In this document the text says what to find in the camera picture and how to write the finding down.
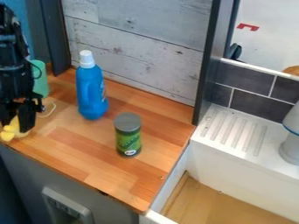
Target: tile backsplash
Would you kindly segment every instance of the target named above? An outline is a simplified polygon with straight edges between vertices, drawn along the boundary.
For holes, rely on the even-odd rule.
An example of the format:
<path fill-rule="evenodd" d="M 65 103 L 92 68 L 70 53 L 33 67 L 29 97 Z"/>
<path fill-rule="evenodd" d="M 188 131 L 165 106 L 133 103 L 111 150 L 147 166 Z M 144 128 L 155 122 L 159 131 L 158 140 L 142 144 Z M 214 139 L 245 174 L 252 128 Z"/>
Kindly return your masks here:
<path fill-rule="evenodd" d="M 299 81 L 221 61 L 212 102 L 281 123 L 299 101 Z"/>

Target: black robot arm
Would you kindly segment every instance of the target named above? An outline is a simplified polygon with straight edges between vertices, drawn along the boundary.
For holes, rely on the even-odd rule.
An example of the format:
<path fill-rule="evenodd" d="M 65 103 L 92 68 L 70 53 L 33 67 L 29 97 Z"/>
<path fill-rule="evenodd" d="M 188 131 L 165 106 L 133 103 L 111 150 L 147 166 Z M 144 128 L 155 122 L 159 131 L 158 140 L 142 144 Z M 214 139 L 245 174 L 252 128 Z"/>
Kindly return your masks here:
<path fill-rule="evenodd" d="M 8 125 L 17 115 L 22 133 L 35 126 L 36 112 L 44 109 L 42 95 L 32 91 L 28 55 L 20 23 L 13 11 L 0 3 L 0 121 Z"/>

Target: tin can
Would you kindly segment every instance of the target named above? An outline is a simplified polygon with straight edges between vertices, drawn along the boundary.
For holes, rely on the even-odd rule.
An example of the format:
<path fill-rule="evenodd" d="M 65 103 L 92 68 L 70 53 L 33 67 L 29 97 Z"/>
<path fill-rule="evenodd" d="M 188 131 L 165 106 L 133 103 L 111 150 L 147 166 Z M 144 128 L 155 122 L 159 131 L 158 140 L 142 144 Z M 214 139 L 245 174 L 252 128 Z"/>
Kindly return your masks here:
<path fill-rule="evenodd" d="M 141 151 L 141 119 L 133 113 L 121 113 L 115 118 L 116 150 L 126 158 L 138 155 Z"/>

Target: white bottle cap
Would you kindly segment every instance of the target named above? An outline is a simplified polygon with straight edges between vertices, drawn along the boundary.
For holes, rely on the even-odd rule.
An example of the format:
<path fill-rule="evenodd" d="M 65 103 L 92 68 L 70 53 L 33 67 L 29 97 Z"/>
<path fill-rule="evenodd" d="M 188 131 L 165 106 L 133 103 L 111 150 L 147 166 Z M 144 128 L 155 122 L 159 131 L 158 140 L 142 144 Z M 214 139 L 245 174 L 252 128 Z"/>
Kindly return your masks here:
<path fill-rule="evenodd" d="M 83 68 L 94 67 L 94 56 L 91 51 L 84 50 L 80 52 L 80 66 Z"/>

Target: blue bottle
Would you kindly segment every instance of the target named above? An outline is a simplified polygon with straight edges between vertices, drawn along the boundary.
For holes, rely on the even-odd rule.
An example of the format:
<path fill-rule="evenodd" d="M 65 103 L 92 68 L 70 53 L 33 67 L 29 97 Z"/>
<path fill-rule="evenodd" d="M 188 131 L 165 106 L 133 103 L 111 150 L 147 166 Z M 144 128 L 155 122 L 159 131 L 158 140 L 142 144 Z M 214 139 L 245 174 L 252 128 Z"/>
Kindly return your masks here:
<path fill-rule="evenodd" d="M 92 52 L 80 52 L 76 71 L 78 111 L 88 120 L 101 117 L 108 109 L 105 82 L 101 69 L 95 65 Z"/>

